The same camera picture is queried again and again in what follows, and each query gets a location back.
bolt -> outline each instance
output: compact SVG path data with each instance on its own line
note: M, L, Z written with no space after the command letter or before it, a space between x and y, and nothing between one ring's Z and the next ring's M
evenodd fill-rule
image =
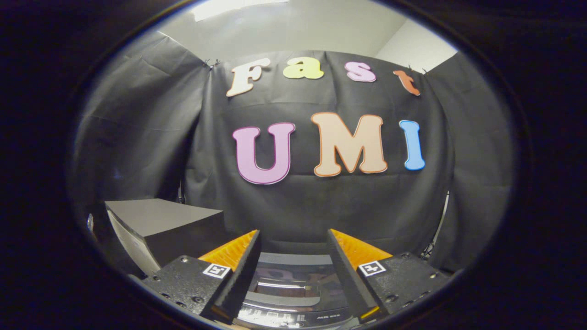
M398 299L399 297L397 295L388 295L387 298L385 298L385 302L394 302Z

black fabric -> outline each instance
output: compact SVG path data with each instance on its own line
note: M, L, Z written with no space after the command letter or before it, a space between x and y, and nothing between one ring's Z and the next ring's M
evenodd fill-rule
M122 50L95 80L75 141L72 196L175 200L208 68L160 32Z
M457 53L425 75L448 118L454 175L429 263L456 271L489 242L504 215L515 173L514 133L505 99Z
M301 56L318 59L324 76L286 78L287 61ZM232 68L265 57L271 64L252 82L253 89L226 97ZM349 79L344 68L349 61L367 63L377 80ZM394 70L411 76L421 95L409 93ZM339 114L351 132L362 115L380 116L388 169L365 174L343 167L335 177L314 175L320 138L310 118L317 112ZM324 51L261 53L210 68L155 33L125 49L96 80L78 130L73 187L83 205L177 200L182 180L186 204L223 210L231 233L260 229L264 251L302 254L327 253L330 228L390 253L419 254L436 232L450 189L430 262L456 270L487 242L507 201L512 147L506 112L462 55L427 75L383 60ZM420 125L426 161L421 170L404 167L401 120ZM259 127L257 164L269 168L275 159L267 127L279 122L296 125L289 174L271 185L244 180L232 133ZM338 155L337 162L342 165Z
M309 56L321 63L320 79L288 79L287 61ZM226 97L232 68L269 58L251 91ZM365 62L377 75L374 83L355 82L346 76L348 61ZM394 70L414 79L420 96L404 89ZM318 177L320 162L317 112L338 113L351 132L362 115L378 115L384 159L383 173L364 174L343 168L335 177ZM424 169L409 171L404 132L399 121L420 125ZM274 140L267 133L273 123L291 122L291 168L280 182L257 185L244 180L237 169L234 130L256 126L257 164L273 165ZM185 171L186 203L225 211L230 231L246 233L259 228L264 251L324 252L326 231L348 233L390 252L421 252L438 226L452 172L452 149L446 119L422 75L389 62L337 52L260 53L223 62L209 75L202 111Z

